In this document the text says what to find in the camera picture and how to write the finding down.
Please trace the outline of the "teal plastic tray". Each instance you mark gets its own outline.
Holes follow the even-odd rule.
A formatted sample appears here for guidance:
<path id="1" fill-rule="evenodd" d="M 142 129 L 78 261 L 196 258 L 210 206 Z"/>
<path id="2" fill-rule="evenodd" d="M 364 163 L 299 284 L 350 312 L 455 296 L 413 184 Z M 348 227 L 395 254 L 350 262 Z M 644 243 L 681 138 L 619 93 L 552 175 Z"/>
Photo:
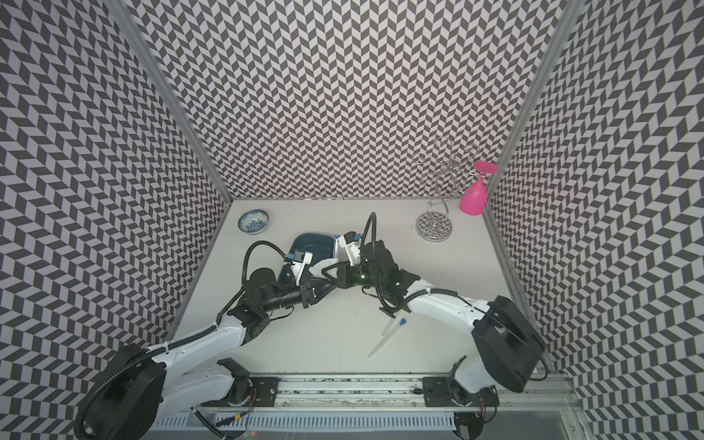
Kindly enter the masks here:
<path id="1" fill-rule="evenodd" d="M 315 234 L 315 233 L 304 233 L 300 236 L 297 236 L 297 238 L 295 238 L 295 240 L 293 240 L 293 243 L 291 244 L 289 251 L 285 255 L 286 260 L 284 260 L 284 266 L 282 267 L 282 270 L 280 271 L 280 275 L 278 278 L 278 281 L 280 282 L 280 284 L 283 287 L 284 286 L 296 287 L 296 286 L 291 286 L 291 284 L 289 284 L 289 275 L 286 271 L 287 256 L 290 252 L 293 252 L 295 250 L 310 251 L 311 253 L 313 253 L 312 263 L 309 267 L 306 268 L 306 271 L 305 271 L 305 274 L 310 276 L 312 279 L 313 279 L 313 277 L 311 276 L 311 274 L 309 272 L 309 268 L 311 266 L 315 265 L 320 260 L 338 259 L 335 255 L 336 241 L 333 236 L 323 235 L 323 234 Z"/>

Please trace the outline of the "pink plastic wine glass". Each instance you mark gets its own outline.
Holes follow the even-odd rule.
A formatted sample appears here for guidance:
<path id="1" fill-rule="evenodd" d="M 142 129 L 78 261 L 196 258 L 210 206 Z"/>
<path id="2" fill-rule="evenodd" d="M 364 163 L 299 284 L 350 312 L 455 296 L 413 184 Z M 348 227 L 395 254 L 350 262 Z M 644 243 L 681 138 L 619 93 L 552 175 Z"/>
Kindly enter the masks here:
<path id="1" fill-rule="evenodd" d="M 481 216 L 488 201 L 488 191 L 485 180 L 487 177 L 497 173 L 499 168 L 491 162 L 476 161 L 473 164 L 473 169 L 478 172 L 480 177 L 476 183 L 473 183 L 465 190 L 460 199 L 459 209 L 469 216 Z"/>

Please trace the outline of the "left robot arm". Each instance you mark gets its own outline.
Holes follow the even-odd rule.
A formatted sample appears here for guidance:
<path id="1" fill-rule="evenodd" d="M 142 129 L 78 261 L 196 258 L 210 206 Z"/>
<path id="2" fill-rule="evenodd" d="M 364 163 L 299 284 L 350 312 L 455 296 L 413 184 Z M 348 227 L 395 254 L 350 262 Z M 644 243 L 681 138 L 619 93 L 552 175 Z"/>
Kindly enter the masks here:
<path id="1" fill-rule="evenodd" d="M 337 279 L 309 269 L 278 281 L 257 269 L 217 314 L 214 323 L 150 348 L 123 346 L 78 406 L 79 439 L 139 439 L 157 421 L 210 401 L 251 398 L 249 372 L 225 352 L 244 346 L 270 324 L 278 309 L 309 307 L 337 288 Z"/>

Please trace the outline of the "blue white ceramic bowl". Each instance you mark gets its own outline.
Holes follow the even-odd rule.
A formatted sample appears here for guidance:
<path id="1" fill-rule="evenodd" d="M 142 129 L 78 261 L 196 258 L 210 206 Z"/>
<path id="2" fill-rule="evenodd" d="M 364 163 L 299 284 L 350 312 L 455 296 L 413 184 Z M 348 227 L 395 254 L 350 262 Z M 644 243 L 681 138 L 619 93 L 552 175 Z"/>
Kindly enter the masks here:
<path id="1" fill-rule="evenodd" d="M 238 229 L 247 235 L 258 235 L 267 229 L 269 222 L 270 216 L 266 211 L 254 209 L 238 218 Z"/>

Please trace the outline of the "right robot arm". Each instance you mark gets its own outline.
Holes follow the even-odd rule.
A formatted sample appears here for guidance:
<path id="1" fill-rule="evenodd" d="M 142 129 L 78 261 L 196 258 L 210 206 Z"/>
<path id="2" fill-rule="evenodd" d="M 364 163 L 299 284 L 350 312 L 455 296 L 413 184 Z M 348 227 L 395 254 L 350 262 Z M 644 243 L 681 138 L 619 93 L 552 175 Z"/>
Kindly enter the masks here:
<path id="1" fill-rule="evenodd" d="M 311 273 L 340 289 L 373 288 L 381 311 L 426 315 L 471 338 L 474 349 L 453 364 L 445 379 L 451 401 L 466 406 L 495 386 L 520 393 L 545 364 L 546 343 L 516 304 L 507 297 L 475 300 L 439 288 L 400 269 L 384 243 L 365 245 L 353 261 L 326 258 Z"/>

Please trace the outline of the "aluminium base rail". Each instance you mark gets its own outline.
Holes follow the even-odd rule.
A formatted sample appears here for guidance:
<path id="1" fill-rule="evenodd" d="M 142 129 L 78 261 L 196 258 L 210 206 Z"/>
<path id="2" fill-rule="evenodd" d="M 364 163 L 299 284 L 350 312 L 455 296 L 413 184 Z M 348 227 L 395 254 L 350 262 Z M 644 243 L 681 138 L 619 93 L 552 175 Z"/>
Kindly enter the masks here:
<path id="1" fill-rule="evenodd" d="M 559 375 L 531 381 L 523 392 L 491 387 L 470 394 L 444 375 L 255 375 L 235 401 L 187 404 L 150 425 L 152 433 L 211 431 L 218 437 L 391 432 L 446 432 L 460 439 L 509 436 L 592 439 L 586 416 Z"/>

